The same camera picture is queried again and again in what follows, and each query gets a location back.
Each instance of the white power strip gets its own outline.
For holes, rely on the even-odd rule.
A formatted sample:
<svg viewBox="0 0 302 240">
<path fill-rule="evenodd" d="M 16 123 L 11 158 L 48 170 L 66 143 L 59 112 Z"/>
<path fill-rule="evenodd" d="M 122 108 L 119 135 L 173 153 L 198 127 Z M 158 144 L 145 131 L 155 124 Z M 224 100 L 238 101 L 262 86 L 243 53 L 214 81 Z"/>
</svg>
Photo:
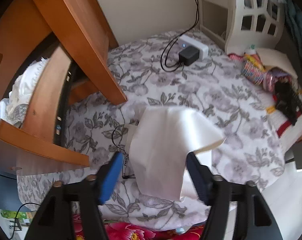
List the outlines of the white power strip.
<svg viewBox="0 0 302 240">
<path fill-rule="evenodd" d="M 200 50 L 199 53 L 199 60 L 204 60 L 205 57 L 208 56 L 209 53 L 209 47 L 199 41 L 196 41 L 193 38 L 190 38 L 189 36 L 183 34 L 181 37 L 178 39 L 178 45 L 184 49 L 190 45 L 193 47 L 196 47 L 197 49 Z"/>
</svg>

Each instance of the screw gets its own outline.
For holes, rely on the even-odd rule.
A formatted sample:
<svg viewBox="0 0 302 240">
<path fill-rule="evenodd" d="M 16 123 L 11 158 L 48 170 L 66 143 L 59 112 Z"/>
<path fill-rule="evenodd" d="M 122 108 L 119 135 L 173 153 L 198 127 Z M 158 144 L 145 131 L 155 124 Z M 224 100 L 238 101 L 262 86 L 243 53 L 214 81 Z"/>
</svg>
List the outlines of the screw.
<svg viewBox="0 0 302 240">
<path fill-rule="evenodd" d="M 85 179 L 88 181 L 96 180 L 96 175 L 95 174 L 88 175 Z"/>
<path fill-rule="evenodd" d="M 57 180 L 56 182 L 53 183 L 53 187 L 61 187 L 63 185 L 63 181 Z"/>
<path fill-rule="evenodd" d="M 250 187 L 254 187 L 256 185 L 252 180 L 247 181 L 246 184 Z"/>
<path fill-rule="evenodd" d="M 223 177 L 221 175 L 213 175 L 213 180 L 215 180 L 215 181 L 223 181 Z"/>
</svg>

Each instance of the white paper bag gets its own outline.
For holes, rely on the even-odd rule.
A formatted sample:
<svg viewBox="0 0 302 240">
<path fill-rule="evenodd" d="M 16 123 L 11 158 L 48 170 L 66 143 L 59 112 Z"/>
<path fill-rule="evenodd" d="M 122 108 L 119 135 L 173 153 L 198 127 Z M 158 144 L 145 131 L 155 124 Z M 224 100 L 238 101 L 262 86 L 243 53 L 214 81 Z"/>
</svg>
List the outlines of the white paper bag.
<svg viewBox="0 0 302 240">
<path fill-rule="evenodd" d="M 191 179 L 185 174 L 187 154 L 203 152 L 200 162 L 211 168 L 211 149 L 223 141 L 222 131 L 195 109 L 147 107 L 129 145 L 139 190 L 173 201 L 184 195 L 196 196 L 194 190 L 191 192 Z"/>
</svg>

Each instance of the gray fabric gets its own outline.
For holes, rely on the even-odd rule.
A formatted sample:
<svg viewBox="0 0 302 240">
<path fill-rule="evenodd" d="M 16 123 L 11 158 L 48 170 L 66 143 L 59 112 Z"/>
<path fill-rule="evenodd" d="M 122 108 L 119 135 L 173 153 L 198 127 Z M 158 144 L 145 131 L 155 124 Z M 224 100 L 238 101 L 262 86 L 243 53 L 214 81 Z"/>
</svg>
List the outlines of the gray fabric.
<svg viewBox="0 0 302 240">
<path fill-rule="evenodd" d="M 116 151 L 110 139 L 114 128 L 135 123 L 141 110 L 149 105 L 193 107 L 223 129 L 227 139 L 212 151 L 213 173 L 237 183 L 254 180 L 260 189 L 276 181 L 284 171 L 284 157 L 259 99 L 259 93 L 265 92 L 242 77 L 233 61 L 198 30 L 188 35 L 207 44 L 209 56 L 174 73 L 165 73 L 160 67 L 160 56 L 176 34 L 163 33 L 109 52 L 109 68 L 127 95 L 127 102 L 114 106 L 100 93 L 92 94 L 71 106 L 66 120 L 66 147 L 88 155 L 90 168 L 18 176 L 22 202 L 40 203 L 55 180 L 73 183 L 95 173 Z M 170 60 L 177 59 L 179 50 L 173 46 Z M 122 135 L 126 133 L 127 128 L 117 129 L 116 143 L 124 145 Z M 209 213 L 208 207 L 187 197 L 172 202 L 142 195 L 135 179 L 122 178 L 111 199 L 99 208 L 105 219 L 157 230 L 200 223 Z M 76 203 L 74 211 L 79 212 Z"/>
</svg>

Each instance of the beige wall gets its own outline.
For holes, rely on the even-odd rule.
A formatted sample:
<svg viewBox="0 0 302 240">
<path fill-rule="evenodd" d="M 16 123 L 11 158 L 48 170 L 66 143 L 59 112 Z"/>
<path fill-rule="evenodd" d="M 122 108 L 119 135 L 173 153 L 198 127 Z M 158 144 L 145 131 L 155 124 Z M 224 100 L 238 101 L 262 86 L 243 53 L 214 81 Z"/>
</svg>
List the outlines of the beige wall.
<svg viewBox="0 0 302 240">
<path fill-rule="evenodd" d="M 194 0 L 98 0 L 120 45 L 192 26 Z"/>
</svg>

